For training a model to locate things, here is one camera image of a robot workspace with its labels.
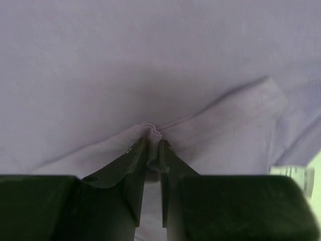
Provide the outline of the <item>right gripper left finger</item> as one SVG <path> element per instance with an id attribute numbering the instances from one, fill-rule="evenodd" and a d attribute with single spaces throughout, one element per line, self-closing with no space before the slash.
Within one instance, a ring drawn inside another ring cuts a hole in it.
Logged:
<path id="1" fill-rule="evenodd" d="M 147 140 L 79 179 L 1 176 L 1 240 L 133 240 L 139 226 Z"/>

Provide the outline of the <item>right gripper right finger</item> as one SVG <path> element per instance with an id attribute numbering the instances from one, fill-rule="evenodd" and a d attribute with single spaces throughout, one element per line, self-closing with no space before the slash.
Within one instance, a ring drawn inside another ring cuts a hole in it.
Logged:
<path id="1" fill-rule="evenodd" d="M 289 177 L 201 175 L 158 145 L 168 240 L 316 240 L 316 219 Z"/>

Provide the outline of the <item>lavender t shirt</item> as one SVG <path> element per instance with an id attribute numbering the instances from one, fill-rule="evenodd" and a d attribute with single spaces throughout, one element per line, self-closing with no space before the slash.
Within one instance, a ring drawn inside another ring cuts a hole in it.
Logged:
<path id="1" fill-rule="evenodd" d="M 141 138 L 133 240 L 168 240 L 162 140 L 201 175 L 307 179 L 320 1 L 1 1 L 1 176 L 83 179 Z"/>

